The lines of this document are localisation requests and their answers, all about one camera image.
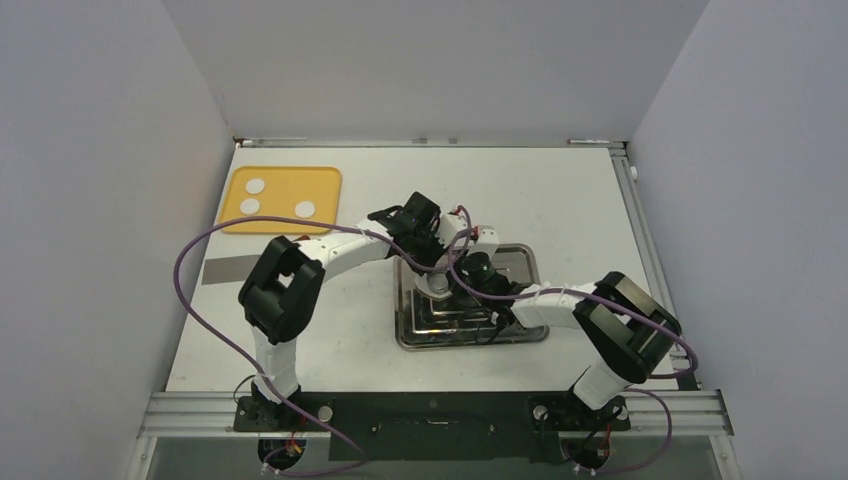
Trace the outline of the white dough piece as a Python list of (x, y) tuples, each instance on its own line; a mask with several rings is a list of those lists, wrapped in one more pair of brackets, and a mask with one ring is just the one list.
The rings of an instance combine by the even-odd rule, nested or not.
[(414, 285), (422, 296), (432, 300), (446, 300), (453, 295), (450, 282), (443, 273), (417, 276)]

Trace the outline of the stainless steel tray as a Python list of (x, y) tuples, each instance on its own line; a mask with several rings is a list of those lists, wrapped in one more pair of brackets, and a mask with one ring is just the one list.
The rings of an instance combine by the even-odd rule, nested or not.
[[(492, 284), (485, 281), (501, 279), (515, 287), (539, 281), (538, 268), (532, 249), (521, 243), (501, 245), (484, 260), (474, 254), (471, 266), (465, 268), (464, 256), (454, 265), (456, 273), (469, 286), (494, 295)], [(397, 258), (394, 264), (396, 298), (395, 336), (398, 344), (408, 350), (474, 347), (494, 344), (526, 344), (544, 341), (549, 328), (523, 327), (518, 321), (499, 318), (485, 302), (461, 287), (445, 299), (425, 296), (417, 287), (417, 275)]]

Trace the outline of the metal ring cutter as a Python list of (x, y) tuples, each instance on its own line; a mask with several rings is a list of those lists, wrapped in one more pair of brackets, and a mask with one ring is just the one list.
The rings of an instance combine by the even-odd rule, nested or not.
[(429, 275), (424, 281), (423, 291), (433, 298), (446, 298), (451, 294), (449, 281), (443, 274)]

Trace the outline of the scraper with red handle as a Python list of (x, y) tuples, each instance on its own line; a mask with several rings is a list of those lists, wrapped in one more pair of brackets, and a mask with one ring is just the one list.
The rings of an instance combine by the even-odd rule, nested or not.
[(280, 237), (267, 242), (261, 251), (206, 259), (200, 284), (245, 283), (250, 279), (259, 282), (261, 278), (267, 277), (269, 281), (274, 280), (288, 287), (298, 272), (310, 262), (312, 259), (299, 246)]

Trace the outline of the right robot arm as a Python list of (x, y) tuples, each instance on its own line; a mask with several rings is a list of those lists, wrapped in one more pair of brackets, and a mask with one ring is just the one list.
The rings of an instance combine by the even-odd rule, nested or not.
[(490, 256), (466, 254), (448, 269), (454, 294), (468, 294), (495, 315), (499, 329), (520, 325), (582, 331), (599, 359), (566, 394), (565, 414), (579, 428), (599, 421), (626, 388), (650, 379), (681, 339), (679, 321), (618, 271), (580, 287), (518, 283), (498, 273)]

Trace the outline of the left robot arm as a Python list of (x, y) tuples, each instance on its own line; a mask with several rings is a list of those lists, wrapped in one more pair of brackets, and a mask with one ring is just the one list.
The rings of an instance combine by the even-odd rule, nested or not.
[(377, 210), (353, 227), (291, 240), (272, 239), (238, 294), (249, 323), (258, 364), (253, 395), (262, 399), (259, 417), (274, 430), (296, 421), (300, 388), (297, 338), (312, 320), (329, 280), (370, 262), (404, 258), (419, 275), (435, 270), (451, 235), (447, 214), (422, 194), (403, 205)]

